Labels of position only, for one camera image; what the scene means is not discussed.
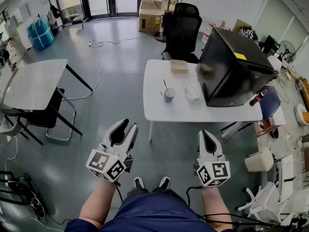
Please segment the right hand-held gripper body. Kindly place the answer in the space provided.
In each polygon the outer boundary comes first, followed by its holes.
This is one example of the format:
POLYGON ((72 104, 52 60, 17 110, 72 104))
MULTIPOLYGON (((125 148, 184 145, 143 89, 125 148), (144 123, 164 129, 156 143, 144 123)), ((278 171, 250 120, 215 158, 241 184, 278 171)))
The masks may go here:
POLYGON ((197 176, 203 187, 222 185, 231 177, 230 164, 223 153, 215 155, 198 152, 197 162, 193 163, 193 175, 197 176))

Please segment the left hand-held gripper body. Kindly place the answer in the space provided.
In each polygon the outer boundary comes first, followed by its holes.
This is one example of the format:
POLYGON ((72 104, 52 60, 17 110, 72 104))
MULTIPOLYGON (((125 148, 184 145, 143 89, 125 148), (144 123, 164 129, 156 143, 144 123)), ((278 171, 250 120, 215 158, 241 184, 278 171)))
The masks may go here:
POLYGON ((104 139, 97 149, 91 151, 86 167, 95 176, 115 183, 123 172, 131 170, 133 158, 129 151, 133 146, 132 140, 116 144, 104 139))

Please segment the person's right forearm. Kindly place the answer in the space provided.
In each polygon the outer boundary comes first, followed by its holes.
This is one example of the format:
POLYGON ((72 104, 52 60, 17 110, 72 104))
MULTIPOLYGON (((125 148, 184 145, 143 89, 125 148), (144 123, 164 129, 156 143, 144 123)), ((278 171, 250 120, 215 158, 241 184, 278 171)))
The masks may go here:
POLYGON ((204 187, 201 189, 204 214, 207 223, 217 232, 232 230, 231 216, 217 187, 204 187))

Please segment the person's left forearm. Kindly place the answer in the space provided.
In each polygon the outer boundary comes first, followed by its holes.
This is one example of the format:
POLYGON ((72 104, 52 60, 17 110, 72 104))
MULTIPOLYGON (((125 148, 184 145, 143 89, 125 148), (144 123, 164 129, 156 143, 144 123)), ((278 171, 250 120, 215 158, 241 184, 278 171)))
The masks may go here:
POLYGON ((88 221, 100 229, 105 223, 117 187, 115 183, 100 180, 82 206, 79 219, 88 221))

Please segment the cream round stool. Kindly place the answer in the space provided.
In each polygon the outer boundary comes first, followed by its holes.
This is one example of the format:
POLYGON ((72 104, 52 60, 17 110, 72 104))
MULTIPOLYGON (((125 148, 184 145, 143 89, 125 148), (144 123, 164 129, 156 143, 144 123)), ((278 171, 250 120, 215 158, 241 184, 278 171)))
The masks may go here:
POLYGON ((273 167, 273 164, 274 159, 268 148, 251 154, 245 159, 245 165, 249 172, 267 172, 273 167))

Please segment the person's dark trousers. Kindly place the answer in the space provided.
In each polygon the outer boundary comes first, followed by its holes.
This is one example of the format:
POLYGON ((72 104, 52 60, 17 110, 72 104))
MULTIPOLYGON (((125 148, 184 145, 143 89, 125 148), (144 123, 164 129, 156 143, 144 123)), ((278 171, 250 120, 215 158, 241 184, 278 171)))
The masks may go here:
MULTIPOLYGON (((174 192, 170 188, 157 187, 152 192, 150 192, 150 194, 154 194, 154 193, 166 194, 168 196, 177 198, 179 200, 183 200, 183 198, 181 196, 179 196, 176 192, 174 192)), ((145 189, 145 188, 133 188, 128 193, 128 195, 125 198, 125 200, 128 200, 129 198, 133 198, 133 197, 138 196, 138 195, 143 195, 143 194, 149 194, 149 191, 147 189, 145 189)))

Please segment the green white wet wipes packet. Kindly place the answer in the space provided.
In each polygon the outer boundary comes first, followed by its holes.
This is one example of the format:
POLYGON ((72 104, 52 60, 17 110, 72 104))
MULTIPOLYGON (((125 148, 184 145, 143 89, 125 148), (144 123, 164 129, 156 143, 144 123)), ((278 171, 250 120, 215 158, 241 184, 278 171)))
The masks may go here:
POLYGON ((201 92, 197 83, 184 82, 183 83, 184 95, 189 103, 199 104, 201 100, 201 92))

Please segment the white plastic chair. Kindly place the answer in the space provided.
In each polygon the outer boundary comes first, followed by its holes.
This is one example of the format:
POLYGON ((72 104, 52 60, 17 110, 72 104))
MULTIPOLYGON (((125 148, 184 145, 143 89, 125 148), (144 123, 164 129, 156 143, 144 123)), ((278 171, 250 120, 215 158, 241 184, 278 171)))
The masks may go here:
POLYGON ((258 192, 254 195, 249 188, 244 188, 251 200, 244 206, 237 206, 236 211, 247 210, 248 217, 254 216, 262 222, 278 222, 281 225, 289 225, 296 212, 284 212, 284 209, 293 192, 292 181, 284 182, 281 191, 278 191, 273 182, 267 182, 264 187, 259 186, 258 192))

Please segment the dark cola bottle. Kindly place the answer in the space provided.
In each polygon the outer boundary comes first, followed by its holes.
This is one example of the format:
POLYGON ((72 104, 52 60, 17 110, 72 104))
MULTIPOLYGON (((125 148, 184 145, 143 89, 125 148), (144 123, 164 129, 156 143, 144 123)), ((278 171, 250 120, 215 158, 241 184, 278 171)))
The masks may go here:
POLYGON ((266 94, 267 94, 266 89, 259 92, 252 100, 249 101, 249 105, 254 106, 256 103, 260 102, 266 94))

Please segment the person's navy blue clothing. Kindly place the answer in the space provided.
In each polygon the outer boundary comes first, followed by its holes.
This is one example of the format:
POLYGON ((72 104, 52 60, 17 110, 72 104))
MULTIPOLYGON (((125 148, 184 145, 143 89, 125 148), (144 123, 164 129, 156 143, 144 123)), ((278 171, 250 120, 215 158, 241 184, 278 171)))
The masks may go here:
POLYGON ((74 219, 64 232, 217 232, 187 204, 163 193, 138 195, 124 202, 114 219, 97 228, 74 219))

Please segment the navy blue padded chair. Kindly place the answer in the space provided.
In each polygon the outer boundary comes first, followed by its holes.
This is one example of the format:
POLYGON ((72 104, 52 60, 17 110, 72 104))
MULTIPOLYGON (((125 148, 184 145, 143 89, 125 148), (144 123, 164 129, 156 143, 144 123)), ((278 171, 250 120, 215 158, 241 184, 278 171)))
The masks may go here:
POLYGON ((260 92, 267 91, 261 99, 260 107, 262 111, 263 120, 269 119, 280 107, 281 101, 278 97, 277 91, 273 86, 264 86, 260 92))

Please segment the beige food container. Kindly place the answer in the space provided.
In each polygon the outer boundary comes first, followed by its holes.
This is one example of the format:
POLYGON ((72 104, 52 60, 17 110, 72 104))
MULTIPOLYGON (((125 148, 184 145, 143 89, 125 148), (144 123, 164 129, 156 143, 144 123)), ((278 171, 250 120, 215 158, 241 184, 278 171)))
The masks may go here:
POLYGON ((189 70, 188 63, 183 60, 170 60, 170 71, 173 73, 187 73, 189 70))

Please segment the black box-shaped appliance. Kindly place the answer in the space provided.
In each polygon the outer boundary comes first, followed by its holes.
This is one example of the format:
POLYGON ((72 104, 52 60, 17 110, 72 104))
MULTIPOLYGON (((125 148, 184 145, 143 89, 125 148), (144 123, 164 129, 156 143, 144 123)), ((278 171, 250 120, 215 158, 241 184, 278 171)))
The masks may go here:
POLYGON ((241 106, 278 77, 251 39, 214 27, 196 66, 207 106, 241 106))

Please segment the grey table with black legs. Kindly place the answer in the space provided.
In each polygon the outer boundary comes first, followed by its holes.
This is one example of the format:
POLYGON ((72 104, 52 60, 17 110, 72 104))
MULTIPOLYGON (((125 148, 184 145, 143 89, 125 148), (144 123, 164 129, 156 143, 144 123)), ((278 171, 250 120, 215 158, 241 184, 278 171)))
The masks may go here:
POLYGON ((69 65, 67 59, 34 62, 19 67, 7 85, 0 109, 44 110, 64 72, 68 70, 90 91, 92 87, 69 65))

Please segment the clear plastic water jug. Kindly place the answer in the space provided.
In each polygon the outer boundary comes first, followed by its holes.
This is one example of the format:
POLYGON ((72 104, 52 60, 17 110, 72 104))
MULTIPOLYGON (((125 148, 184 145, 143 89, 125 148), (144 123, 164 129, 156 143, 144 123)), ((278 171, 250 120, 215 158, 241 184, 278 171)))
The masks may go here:
POLYGON ((208 24, 208 26, 206 27, 204 33, 203 33, 203 36, 202 36, 202 41, 203 43, 207 43, 209 37, 210 37, 210 34, 211 34, 211 31, 212 31, 212 28, 215 26, 215 24, 208 24))

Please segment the brown cardboard box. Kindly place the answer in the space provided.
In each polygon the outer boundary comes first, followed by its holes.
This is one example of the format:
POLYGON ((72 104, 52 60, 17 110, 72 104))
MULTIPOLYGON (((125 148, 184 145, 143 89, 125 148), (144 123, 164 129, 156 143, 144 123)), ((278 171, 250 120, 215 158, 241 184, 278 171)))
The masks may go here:
POLYGON ((159 32, 161 20, 164 15, 162 1, 141 0, 139 9, 139 31, 159 32))

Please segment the black monitor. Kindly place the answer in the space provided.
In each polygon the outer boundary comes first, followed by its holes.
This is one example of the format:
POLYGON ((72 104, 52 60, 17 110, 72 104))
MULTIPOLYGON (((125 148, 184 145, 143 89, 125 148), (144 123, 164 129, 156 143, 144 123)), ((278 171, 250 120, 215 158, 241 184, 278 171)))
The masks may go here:
POLYGON ((281 45, 272 36, 268 35, 266 40, 262 43, 262 51, 267 56, 273 56, 280 46, 281 45))

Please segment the black mesh office chair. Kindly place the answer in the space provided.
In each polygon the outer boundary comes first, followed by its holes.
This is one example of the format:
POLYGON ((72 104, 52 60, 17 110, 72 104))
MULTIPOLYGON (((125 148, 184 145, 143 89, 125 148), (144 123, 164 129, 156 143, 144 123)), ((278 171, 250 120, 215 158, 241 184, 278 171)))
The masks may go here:
POLYGON ((201 23, 202 18, 195 5, 176 3, 174 11, 163 16, 166 47, 161 54, 162 59, 197 64, 198 58, 194 51, 201 23))

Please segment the black white patterned bag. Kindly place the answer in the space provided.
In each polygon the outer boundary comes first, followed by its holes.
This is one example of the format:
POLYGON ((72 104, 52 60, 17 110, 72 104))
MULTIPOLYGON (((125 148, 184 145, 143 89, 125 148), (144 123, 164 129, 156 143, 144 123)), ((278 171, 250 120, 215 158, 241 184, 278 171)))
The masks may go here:
POLYGON ((250 26, 244 26, 242 29, 241 29, 241 32, 244 36, 246 36, 247 38, 250 38, 254 41, 258 41, 258 36, 255 32, 255 30, 253 30, 250 26))

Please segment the small black floor fan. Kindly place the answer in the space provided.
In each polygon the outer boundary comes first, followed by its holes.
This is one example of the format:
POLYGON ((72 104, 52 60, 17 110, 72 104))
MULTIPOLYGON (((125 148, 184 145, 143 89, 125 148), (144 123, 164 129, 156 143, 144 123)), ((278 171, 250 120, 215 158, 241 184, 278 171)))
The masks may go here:
POLYGON ((280 47, 278 48, 279 60, 290 63, 295 59, 295 53, 296 50, 289 41, 280 42, 280 47))

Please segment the brown cardboard sheet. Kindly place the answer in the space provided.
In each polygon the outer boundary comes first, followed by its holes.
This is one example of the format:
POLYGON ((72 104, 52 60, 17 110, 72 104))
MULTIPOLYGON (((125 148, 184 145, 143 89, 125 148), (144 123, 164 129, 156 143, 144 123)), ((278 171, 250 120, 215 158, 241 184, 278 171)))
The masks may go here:
POLYGON ((240 19, 237 19, 236 22, 235 22, 235 25, 232 29, 233 32, 235 33, 239 33, 240 29, 243 28, 243 27, 251 27, 252 28, 252 25, 240 20, 240 19))

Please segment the blue wrapped bag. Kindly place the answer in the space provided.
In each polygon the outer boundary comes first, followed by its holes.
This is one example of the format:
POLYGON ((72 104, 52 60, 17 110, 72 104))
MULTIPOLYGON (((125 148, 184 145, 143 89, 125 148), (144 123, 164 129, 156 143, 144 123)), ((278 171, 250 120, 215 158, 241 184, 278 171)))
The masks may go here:
POLYGON ((33 45, 38 51, 51 46, 55 40, 46 16, 40 17, 30 24, 28 26, 28 31, 32 38, 33 45))

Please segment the black hanging bag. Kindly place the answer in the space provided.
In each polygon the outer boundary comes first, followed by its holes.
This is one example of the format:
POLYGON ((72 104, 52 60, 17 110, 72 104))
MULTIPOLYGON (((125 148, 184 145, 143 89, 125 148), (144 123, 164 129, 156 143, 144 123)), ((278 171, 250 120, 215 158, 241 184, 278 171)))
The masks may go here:
POLYGON ((50 10, 52 11, 55 19, 61 17, 61 14, 60 14, 58 8, 56 8, 54 5, 50 4, 50 10))

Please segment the white storage cabinet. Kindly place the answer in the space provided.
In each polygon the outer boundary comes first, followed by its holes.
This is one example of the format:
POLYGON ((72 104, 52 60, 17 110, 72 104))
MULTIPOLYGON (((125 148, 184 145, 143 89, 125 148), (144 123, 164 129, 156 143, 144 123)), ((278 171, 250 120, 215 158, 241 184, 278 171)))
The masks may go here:
POLYGON ((29 48, 33 47, 33 40, 28 27, 34 22, 32 17, 18 25, 15 16, 12 16, 5 24, 4 28, 11 38, 12 45, 18 56, 22 57, 29 48))

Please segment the black chair with metal frame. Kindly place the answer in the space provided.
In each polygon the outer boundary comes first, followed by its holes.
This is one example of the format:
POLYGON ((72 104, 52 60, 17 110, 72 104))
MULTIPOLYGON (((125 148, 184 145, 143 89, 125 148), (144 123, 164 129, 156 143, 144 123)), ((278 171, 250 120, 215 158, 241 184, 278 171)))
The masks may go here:
POLYGON ((60 119, 70 128, 69 137, 67 139, 54 138, 46 133, 47 138, 66 142, 70 140, 73 131, 82 135, 82 133, 74 126, 76 109, 74 108, 74 105, 65 97, 64 91, 65 90, 62 88, 56 88, 44 110, 22 110, 17 108, 0 109, 0 111, 4 114, 4 120, 2 125, 0 125, 0 134, 13 137, 20 133, 22 136, 27 138, 27 136, 22 132, 26 131, 26 133, 28 133, 36 142, 43 145, 43 143, 27 128, 28 124, 46 128, 46 130, 49 131, 56 126, 56 121, 60 119), (60 105, 63 99, 73 108, 72 122, 66 120, 64 116, 59 113, 60 105))

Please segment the black metal frame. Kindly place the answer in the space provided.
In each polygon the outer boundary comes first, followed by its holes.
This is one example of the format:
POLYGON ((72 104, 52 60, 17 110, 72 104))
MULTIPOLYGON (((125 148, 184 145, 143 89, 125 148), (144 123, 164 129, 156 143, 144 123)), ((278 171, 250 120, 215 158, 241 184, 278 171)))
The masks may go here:
POLYGON ((0 193, 8 195, 9 198, 0 196, 0 201, 15 204, 15 200, 12 198, 13 192, 8 190, 9 181, 13 178, 14 174, 11 171, 0 171, 0 193))

